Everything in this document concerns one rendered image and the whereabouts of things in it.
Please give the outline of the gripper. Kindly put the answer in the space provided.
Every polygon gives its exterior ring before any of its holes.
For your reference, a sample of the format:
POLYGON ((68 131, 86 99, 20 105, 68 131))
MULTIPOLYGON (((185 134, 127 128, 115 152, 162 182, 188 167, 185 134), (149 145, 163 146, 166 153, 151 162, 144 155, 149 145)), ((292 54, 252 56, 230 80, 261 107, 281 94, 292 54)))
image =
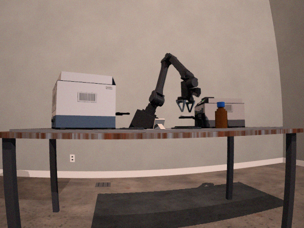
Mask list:
MULTIPOLYGON (((183 89, 185 89, 185 88, 183 88, 183 89)), ((185 104, 186 104, 189 113, 191 113, 192 108, 193 108, 193 106, 195 104, 195 101, 194 101, 193 97, 183 96, 183 89, 181 89, 181 96, 177 98, 176 103, 179 106, 181 112, 184 111, 184 107, 185 107, 185 104), (186 102, 186 100, 188 100, 188 102, 186 102), (180 106, 180 103, 183 103, 183 107, 182 108, 180 106), (192 104, 190 109, 189 109, 189 104, 192 104)))

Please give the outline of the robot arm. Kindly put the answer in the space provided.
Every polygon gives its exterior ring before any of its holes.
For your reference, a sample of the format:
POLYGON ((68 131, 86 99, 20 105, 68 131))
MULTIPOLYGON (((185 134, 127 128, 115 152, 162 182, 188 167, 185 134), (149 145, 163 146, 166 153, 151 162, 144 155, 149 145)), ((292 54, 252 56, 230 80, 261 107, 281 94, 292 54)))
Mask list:
POLYGON ((183 89, 183 96, 189 97, 199 97, 201 94, 201 88, 198 88, 198 79, 179 61, 175 58, 174 55, 166 53, 165 57, 161 60, 161 70, 158 78, 158 82, 155 90, 152 91, 152 94, 149 97, 149 104, 146 109, 142 110, 143 112, 156 117, 155 112, 158 106, 164 104, 163 87, 167 75, 167 71, 170 65, 173 65, 178 72, 180 73, 181 79, 181 89, 183 89), (197 87, 197 88, 195 88, 197 87))

